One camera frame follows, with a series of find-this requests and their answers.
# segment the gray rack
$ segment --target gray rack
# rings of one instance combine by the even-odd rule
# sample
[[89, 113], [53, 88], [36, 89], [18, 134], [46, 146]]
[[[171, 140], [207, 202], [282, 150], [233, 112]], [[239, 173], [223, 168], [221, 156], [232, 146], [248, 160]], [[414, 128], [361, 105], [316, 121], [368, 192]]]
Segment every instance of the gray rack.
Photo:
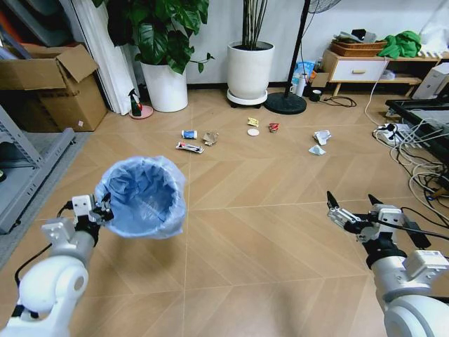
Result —
[[20, 153], [14, 159], [0, 158], [0, 169], [6, 174], [6, 179], [0, 182], [0, 234], [9, 232], [18, 221], [74, 136], [73, 130], [66, 128], [41, 155], [0, 106], [0, 143], [11, 143]]

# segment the green cloth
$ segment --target green cloth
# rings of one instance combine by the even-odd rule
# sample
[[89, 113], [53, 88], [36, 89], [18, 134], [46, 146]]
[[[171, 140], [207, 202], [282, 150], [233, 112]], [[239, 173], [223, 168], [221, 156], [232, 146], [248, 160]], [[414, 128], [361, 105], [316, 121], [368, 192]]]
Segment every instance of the green cloth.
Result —
[[387, 45], [377, 54], [378, 56], [415, 58], [421, 49], [420, 36], [410, 30], [397, 34], [395, 37], [389, 35], [385, 40], [387, 40]]

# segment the black fan stand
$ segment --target black fan stand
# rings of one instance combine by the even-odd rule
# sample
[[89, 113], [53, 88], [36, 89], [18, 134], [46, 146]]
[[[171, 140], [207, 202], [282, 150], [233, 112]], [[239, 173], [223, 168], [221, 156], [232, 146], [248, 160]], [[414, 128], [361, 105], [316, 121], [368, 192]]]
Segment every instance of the black fan stand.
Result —
[[304, 98], [295, 95], [290, 92], [290, 84], [293, 78], [293, 72], [295, 71], [297, 55], [300, 52], [302, 35], [304, 35], [304, 27], [306, 25], [307, 13], [309, 12], [310, 0], [304, 1], [304, 7], [302, 8], [300, 31], [297, 33], [295, 51], [293, 53], [292, 64], [290, 66], [290, 72], [288, 73], [288, 80], [286, 83], [286, 89], [283, 93], [270, 93], [267, 100], [264, 102], [264, 106], [278, 114], [300, 114], [306, 110], [307, 103]]

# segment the white robotic arm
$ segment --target white robotic arm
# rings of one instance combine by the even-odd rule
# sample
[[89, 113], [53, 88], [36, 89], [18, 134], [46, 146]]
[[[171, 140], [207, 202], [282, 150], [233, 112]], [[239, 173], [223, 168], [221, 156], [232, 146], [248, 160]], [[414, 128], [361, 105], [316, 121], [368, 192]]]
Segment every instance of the white robotic arm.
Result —
[[[384, 311], [389, 337], [443, 337], [449, 331], [449, 307], [428, 297], [431, 283], [449, 268], [439, 251], [414, 251], [410, 256], [394, 243], [391, 226], [412, 226], [400, 209], [371, 197], [368, 215], [341, 209], [328, 192], [330, 219], [354, 233], [368, 253], [376, 295]], [[68, 337], [75, 306], [88, 283], [88, 262], [100, 226], [113, 217], [109, 202], [95, 204], [92, 195], [72, 198], [75, 221], [49, 220], [42, 231], [51, 242], [50, 257], [37, 263], [23, 277], [19, 299], [0, 337]], [[427, 248], [426, 237], [412, 237]], [[48, 314], [39, 319], [39, 314]]]
[[73, 222], [56, 218], [42, 226], [51, 242], [50, 256], [20, 281], [18, 302], [0, 337], [70, 336], [70, 319], [87, 287], [87, 267], [98, 231], [113, 216], [109, 202], [103, 200], [97, 207], [92, 195], [72, 198], [72, 206]]
[[[374, 274], [387, 335], [448, 336], [449, 307], [427, 295], [435, 278], [449, 269], [449, 262], [439, 251], [417, 250], [407, 257], [394, 242], [394, 227], [410, 228], [413, 223], [397, 207], [384, 205], [372, 196], [370, 199], [372, 211], [368, 215], [354, 215], [341, 209], [328, 192], [328, 216], [340, 227], [354, 233], [368, 253], [366, 263]], [[412, 240], [421, 247], [430, 246], [427, 238], [416, 232]]]

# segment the herringbone floor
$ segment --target herringbone floor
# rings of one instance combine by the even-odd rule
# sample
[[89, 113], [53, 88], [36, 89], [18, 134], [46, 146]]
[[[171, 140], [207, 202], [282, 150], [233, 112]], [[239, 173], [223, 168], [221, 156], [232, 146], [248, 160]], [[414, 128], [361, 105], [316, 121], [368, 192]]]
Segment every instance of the herringbone floor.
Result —
[[[370, 106], [379, 121], [389, 97], [375, 95]], [[102, 230], [73, 336], [384, 336], [366, 255], [326, 218], [326, 190], [354, 212], [370, 208], [372, 193], [432, 215], [371, 138], [374, 126], [363, 115], [368, 96], [352, 98], [358, 107], [308, 102], [303, 114], [281, 116], [232, 109], [222, 91], [190, 91], [181, 112], [143, 121], [108, 114], [1, 271], [1, 322], [16, 300], [15, 269], [46, 244], [39, 231], [45, 219], [71, 196], [91, 193], [114, 162], [164, 155], [188, 180], [184, 234], [151, 241]], [[248, 117], [260, 120], [258, 137], [246, 134]], [[269, 122], [281, 124], [278, 133], [268, 132]], [[175, 150], [180, 131], [191, 128], [200, 136], [218, 131], [218, 144], [203, 154]], [[333, 137], [328, 153], [315, 157], [307, 150], [322, 128]], [[399, 237], [411, 250], [406, 235]], [[435, 293], [448, 295], [447, 285], [440, 279]]]

